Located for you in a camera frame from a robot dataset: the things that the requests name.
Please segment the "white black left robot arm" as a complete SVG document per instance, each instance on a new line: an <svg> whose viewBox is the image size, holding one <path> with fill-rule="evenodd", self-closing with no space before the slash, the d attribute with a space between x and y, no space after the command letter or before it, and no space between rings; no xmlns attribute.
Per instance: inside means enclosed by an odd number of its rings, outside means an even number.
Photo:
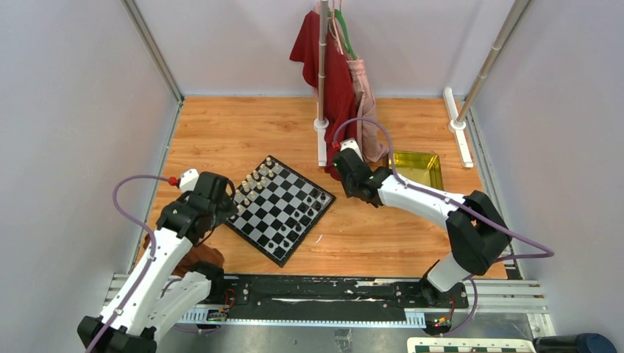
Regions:
<svg viewBox="0 0 624 353"><path fill-rule="evenodd" d="M194 168L166 181L180 189L180 196L162 209L154 229L129 217L148 233L147 249L100 314L79 323L87 352L155 352L162 337L196 304L224 301L224 270L210 262L194 263L171 290L166 285L184 256L238 213L234 184Z"/></svg>

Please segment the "black pieces set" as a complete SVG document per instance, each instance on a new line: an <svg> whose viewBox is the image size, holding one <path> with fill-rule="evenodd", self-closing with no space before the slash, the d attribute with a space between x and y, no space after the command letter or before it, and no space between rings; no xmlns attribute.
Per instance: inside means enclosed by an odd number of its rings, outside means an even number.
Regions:
<svg viewBox="0 0 624 353"><path fill-rule="evenodd" d="M312 204L305 203L307 196L313 198ZM263 219L269 226L263 232L263 236L269 239L264 247L277 259L284 259L310 232L313 223L322 217L322 211L327 209L332 200L329 194L318 189L313 189L309 193L299 191L294 196L291 193L285 193L281 200L272 205L273 208ZM313 208L315 202L322 204L321 210L316 211ZM299 218L293 218L292 213L298 210L301 203L305 203L308 209L304 213L300 212Z"/></svg>

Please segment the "black white chessboard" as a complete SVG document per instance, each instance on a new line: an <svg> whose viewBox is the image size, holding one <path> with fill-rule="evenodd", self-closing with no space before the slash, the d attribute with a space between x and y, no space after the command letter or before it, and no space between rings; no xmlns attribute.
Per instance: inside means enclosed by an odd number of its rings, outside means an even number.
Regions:
<svg viewBox="0 0 624 353"><path fill-rule="evenodd" d="M268 155L237 187L239 211L226 225L283 267L336 197Z"/></svg>

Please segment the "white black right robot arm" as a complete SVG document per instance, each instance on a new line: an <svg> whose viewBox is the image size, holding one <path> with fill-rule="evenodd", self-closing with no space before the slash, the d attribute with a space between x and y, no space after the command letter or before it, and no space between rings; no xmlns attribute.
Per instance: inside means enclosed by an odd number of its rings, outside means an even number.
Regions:
<svg viewBox="0 0 624 353"><path fill-rule="evenodd" d="M418 296L430 307L447 301L458 283L484 275L511 242L491 199L478 190L448 193L411 181L393 168L372 170L352 148L339 151L333 166L347 197L408 211L446 231L450 253L419 281Z"/></svg>

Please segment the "yellow metal tin tray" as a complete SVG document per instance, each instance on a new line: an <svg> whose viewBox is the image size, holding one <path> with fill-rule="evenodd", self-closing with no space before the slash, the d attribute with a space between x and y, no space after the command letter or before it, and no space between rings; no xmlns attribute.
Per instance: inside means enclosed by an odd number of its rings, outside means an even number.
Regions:
<svg viewBox="0 0 624 353"><path fill-rule="evenodd" d="M394 161L397 172L405 178L437 190L444 190L439 155L415 151L395 151Z"/></svg>

